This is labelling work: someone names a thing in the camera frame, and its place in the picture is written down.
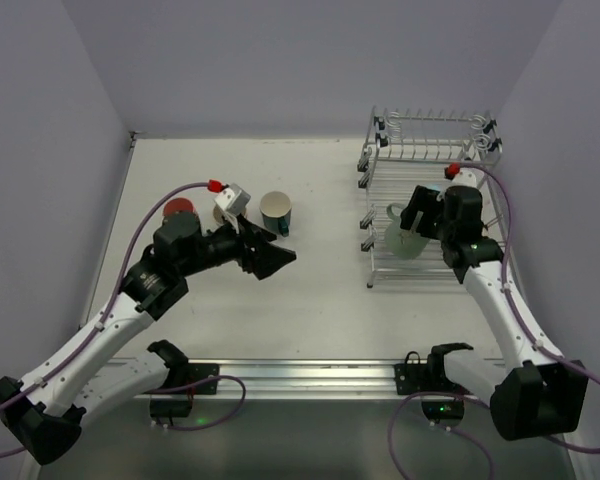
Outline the pink cup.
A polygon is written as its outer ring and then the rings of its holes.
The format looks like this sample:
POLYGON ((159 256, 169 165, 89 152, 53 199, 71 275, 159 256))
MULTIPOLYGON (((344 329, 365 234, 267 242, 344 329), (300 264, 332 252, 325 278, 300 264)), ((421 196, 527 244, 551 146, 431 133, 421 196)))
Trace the pink cup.
POLYGON ((195 213, 195 207, 193 203, 184 197, 172 198, 167 201, 162 209, 162 215, 164 217, 169 217, 175 214, 189 212, 195 213))

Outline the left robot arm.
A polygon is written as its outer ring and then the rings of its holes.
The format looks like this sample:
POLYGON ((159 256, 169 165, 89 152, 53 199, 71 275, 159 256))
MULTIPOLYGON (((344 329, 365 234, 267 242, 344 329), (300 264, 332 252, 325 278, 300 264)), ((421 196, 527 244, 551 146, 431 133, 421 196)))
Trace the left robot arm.
POLYGON ((66 454, 88 421, 145 392, 176 392, 188 360, 166 340, 151 343, 117 373, 103 367, 188 293, 187 277, 235 262, 266 279, 295 261, 275 235, 246 220, 203 231, 198 216, 165 217, 109 302, 51 358, 20 379, 0 379, 0 420, 40 465, 66 454))

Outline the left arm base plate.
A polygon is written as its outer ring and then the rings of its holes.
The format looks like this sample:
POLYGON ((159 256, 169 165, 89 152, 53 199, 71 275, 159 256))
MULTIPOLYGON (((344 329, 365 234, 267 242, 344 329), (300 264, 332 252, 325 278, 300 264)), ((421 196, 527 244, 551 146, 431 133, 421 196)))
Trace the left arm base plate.
POLYGON ((215 395, 218 387, 218 363, 185 363, 169 370, 164 383, 152 394, 215 395))

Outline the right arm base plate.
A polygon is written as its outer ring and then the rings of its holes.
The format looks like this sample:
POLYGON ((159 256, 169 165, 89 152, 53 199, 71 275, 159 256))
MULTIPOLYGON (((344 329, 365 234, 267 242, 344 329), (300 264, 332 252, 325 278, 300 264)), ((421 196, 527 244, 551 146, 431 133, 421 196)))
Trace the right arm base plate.
POLYGON ((466 393, 458 384, 447 379, 443 369, 443 357, 429 354, 423 359, 416 351, 410 351, 402 362, 393 365, 394 382, 398 395, 417 392, 466 393))

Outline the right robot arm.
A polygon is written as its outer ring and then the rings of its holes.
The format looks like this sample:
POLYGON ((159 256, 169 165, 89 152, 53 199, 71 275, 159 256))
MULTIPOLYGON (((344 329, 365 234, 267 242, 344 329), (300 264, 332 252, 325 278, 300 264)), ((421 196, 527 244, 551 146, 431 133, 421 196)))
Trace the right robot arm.
POLYGON ((486 236, 483 197, 475 188, 452 185, 445 191, 418 186, 400 214, 400 226, 440 243, 445 264, 474 299, 493 333, 505 364, 498 370, 467 343, 432 347, 424 380, 457 385, 484 402, 506 440, 576 430, 588 386, 581 363, 568 368, 548 354, 551 342, 503 269, 505 254, 486 236))

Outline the beige tall cup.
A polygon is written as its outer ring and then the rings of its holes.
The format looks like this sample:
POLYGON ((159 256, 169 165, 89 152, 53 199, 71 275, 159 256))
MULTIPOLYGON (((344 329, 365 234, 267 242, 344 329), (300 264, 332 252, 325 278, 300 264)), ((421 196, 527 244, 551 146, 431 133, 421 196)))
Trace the beige tall cup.
POLYGON ((218 226, 222 226, 225 224, 225 218, 223 216, 222 210, 217 205, 214 206, 214 208, 212 210, 212 215, 213 215, 214 221, 216 222, 216 224, 218 226))

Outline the light green mug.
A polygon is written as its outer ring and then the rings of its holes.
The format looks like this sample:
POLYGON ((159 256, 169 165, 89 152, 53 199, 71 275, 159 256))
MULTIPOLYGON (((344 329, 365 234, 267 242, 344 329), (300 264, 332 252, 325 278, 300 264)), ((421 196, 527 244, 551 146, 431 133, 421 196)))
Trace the light green mug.
POLYGON ((396 257, 403 260, 418 258, 426 248, 429 240, 417 232, 401 228, 400 213, 406 208, 404 204, 390 203, 386 207, 390 224, 384 232, 384 243, 387 249, 396 257))

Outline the dark green mug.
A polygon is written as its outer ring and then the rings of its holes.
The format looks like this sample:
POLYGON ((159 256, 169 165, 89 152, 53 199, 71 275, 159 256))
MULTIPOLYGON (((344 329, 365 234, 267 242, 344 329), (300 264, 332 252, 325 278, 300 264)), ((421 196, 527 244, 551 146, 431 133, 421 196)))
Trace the dark green mug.
POLYGON ((289 236, 292 203, 287 194, 281 191, 266 193, 261 198, 259 210, 268 231, 282 237, 289 236))

